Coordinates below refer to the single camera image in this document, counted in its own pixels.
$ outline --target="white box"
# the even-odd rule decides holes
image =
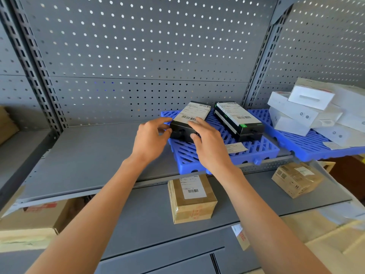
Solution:
[[[354,115],[347,110],[344,110],[337,123],[365,133],[365,117]]]
[[[325,110],[335,93],[326,82],[298,78],[288,101],[307,107]]]
[[[365,133],[341,124],[332,127],[314,128],[316,132],[343,147],[365,146]]]
[[[271,107],[269,109],[271,121],[273,123],[273,127],[279,131],[285,131],[287,133],[297,134],[306,136],[311,128],[304,126],[299,123],[297,120],[290,118],[284,113],[278,111],[277,109]]]
[[[308,128],[333,126],[342,115],[342,110],[333,104],[330,104],[325,111],[321,111],[289,102],[289,94],[289,92],[272,92],[267,104]]]
[[[335,93],[332,103],[361,117],[365,117],[365,89],[350,85],[330,84]]]

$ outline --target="person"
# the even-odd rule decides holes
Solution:
[[[164,123],[171,120],[161,117],[139,125],[130,157],[26,274],[94,273],[134,183],[162,153],[171,135]],[[199,160],[226,190],[264,272],[330,274],[232,164],[220,133],[203,119],[196,121],[189,125],[200,135],[191,135]]]

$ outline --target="white shipping label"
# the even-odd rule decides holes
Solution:
[[[295,168],[295,170],[299,171],[303,176],[314,175],[312,171],[310,171],[308,168],[304,166]]]
[[[178,115],[176,115],[174,120],[185,124],[188,124],[188,121],[196,122],[196,117],[200,117],[204,120],[211,108],[210,105],[190,102]]]
[[[248,150],[246,147],[244,147],[242,142],[226,144],[226,148],[227,148],[228,154],[239,153],[239,152],[244,152],[244,151]]]
[[[199,176],[180,178],[184,199],[204,198],[207,194]]]
[[[223,123],[224,124],[226,124],[227,126],[228,126],[228,128],[230,128],[231,129],[231,131],[232,132],[234,132],[235,134],[237,133],[237,131],[232,127],[232,125],[231,124],[229,124],[228,123],[228,121],[223,117],[223,116],[221,116],[220,115],[220,113],[219,112],[217,112],[217,111],[214,111],[214,113],[220,118],[220,119],[222,119],[222,121],[223,121]]]
[[[217,106],[237,125],[261,123],[256,117],[236,102],[217,103]]]
[[[231,226],[232,227],[232,230],[234,232],[234,235],[237,237],[240,232],[243,230],[241,224],[237,224],[237,225],[234,225],[234,226]]]
[[[340,150],[340,149],[347,149],[349,147],[343,147],[343,146],[340,146],[334,142],[331,142],[331,141],[324,141],[323,142],[323,145],[330,148],[331,150]]]

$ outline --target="forearm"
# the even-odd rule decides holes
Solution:
[[[266,274],[330,273],[233,167],[216,175]]]
[[[27,274],[94,273],[122,208],[145,165],[128,158],[42,253]]]

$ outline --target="blue plastic tray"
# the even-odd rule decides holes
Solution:
[[[180,111],[162,111],[161,116],[174,118]],[[231,137],[231,134],[225,130],[222,124],[215,118],[211,111],[206,119],[214,128],[220,131],[225,144],[236,143],[236,140]],[[187,174],[195,171],[205,170],[211,174],[198,159],[196,154],[195,144],[186,143],[177,139],[169,138],[171,150],[174,153],[174,158],[177,162],[180,174]],[[243,145],[248,149],[244,152],[229,154],[233,164],[238,165],[245,162],[252,162],[259,165],[262,160],[276,158],[279,148],[271,143],[267,138],[262,137],[260,141],[243,142]]]
[[[365,153],[365,147],[351,147],[347,149],[331,150],[323,145],[328,138],[310,130],[304,137],[301,135],[278,131],[273,128],[269,110],[248,110],[252,115],[262,121],[265,125],[265,132],[276,138],[280,147],[293,151],[295,156],[301,161],[320,160],[327,158],[351,156]]]

